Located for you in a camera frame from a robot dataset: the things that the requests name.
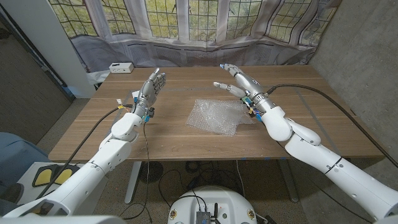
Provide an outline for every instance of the table leg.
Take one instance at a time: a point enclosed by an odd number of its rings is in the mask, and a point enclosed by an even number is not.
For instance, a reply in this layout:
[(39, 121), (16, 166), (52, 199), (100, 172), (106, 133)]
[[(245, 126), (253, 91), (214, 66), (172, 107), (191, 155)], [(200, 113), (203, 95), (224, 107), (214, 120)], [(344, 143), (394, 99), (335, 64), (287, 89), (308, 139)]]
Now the table leg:
[(138, 183), (139, 170), (141, 169), (141, 161), (136, 161), (132, 163), (131, 175), (129, 180), (129, 185), (126, 190), (126, 197), (124, 198), (124, 203), (129, 204), (132, 202), (132, 197), (134, 196), (134, 190)]
[(292, 202), (299, 202), (299, 196), (297, 195), (297, 190), (294, 185), (292, 172), (289, 167), (289, 163), (286, 159), (279, 159), (278, 164), (280, 167), (280, 171), (282, 172), (282, 176), (284, 177), (285, 184), (287, 187), (287, 191), (290, 195), (290, 200)]

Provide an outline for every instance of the bubble wrap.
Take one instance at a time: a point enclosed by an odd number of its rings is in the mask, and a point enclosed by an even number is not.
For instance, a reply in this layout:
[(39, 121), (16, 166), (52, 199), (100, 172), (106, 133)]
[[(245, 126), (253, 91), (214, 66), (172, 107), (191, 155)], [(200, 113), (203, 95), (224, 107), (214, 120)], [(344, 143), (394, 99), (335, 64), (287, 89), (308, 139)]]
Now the bubble wrap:
[(238, 124), (254, 124), (241, 101), (196, 100), (187, 125), (232, 136)]

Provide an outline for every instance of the robotic hand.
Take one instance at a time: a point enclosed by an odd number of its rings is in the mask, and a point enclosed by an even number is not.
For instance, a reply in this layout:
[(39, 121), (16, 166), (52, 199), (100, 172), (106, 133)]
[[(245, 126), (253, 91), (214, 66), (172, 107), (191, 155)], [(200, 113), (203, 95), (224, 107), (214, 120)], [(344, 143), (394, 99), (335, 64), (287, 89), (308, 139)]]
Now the robotic hand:
[(220, 67), (229, 71), (244, 90), (218, 82), (214, 82), (214, 86), (239, 98), (248, 97), (252, 101), (249, 106), (253, 105), (259, 110), (261, 121), (266, 126), (269, 136), (275, 141), (289, 140), (284, 148), (292, 157), (323, 172), (358, 202), (375, 221), (398, 214), (397, 191), (378, 182), (323, 146), (320, 136), (311, 129), (285, 118), (285, 112), (268, 98), (260, 84), (237, 66), (224, 64)]
[(238, 98), (243, 98), (245, 96), (248, 97), (251, 101), (253, 101), (255, 107), (261, 113), (265, 113), (276, 107), (275, 103), (268, 98), (267, 93), (264, 93), (264, 90), (260, 84), (249, 75), (246, 75), (240, 68), (227, 63), (224, 65), (221, 64), (220, 67), (229, 71), (230, 74), (235, 78), (236, 83), (238, 83), (240, 87), (244, 88), (244, 90), (234, 85), (227, 85), (218, 82), (213, 83), (215, 87), (227, 90)]
[(4, 218), (17, 218), (28, 213), (40, 211), (40, 215), (73, 215), (84, 200), (94, 191), (101, 179), (109, 171), (127, 159), (131, 146), (137, 140), (135, 127), (146, 120), (145, 115), (153, 108), (156, 96), (165, 85), (165, 74), (157, 74), (159, 68), (144, 82), (133, 113), (126, 113), (111, 128), (109, 134), (99, 145), (98, 152), (65, 183), (52, 193), (22, 205), (9, 212)]
[(166, 74), (158, 74), (158, 72), (159, 68), (156, 68), (139, 91), (136, 107), (133, 112), (138, 116), (143, 116), (147, 112), (146, 109), (155, 103), (156, 96), (166, 84)]

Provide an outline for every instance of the blue chair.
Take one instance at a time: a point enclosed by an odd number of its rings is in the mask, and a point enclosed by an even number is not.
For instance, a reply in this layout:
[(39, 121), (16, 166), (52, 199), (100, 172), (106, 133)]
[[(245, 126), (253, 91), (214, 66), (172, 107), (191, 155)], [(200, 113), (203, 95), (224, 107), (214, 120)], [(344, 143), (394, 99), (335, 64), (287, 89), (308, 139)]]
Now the blue chair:
[(19, 136), (0, 132), (0, 194), (15, 184), (34, 162), (51, 162), (48, 155)]

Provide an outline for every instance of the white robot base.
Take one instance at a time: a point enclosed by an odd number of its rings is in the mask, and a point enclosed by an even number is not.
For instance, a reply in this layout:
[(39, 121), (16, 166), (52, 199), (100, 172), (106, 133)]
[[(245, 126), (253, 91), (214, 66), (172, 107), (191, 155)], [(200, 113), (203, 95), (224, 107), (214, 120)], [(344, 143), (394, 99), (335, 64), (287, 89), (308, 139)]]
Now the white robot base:
[(172, 204), (168, 224), (257, 223), (252, 205), (235, 191), (215, 185), (197, 187), (193, 191), (195, 193), (189, 191)]

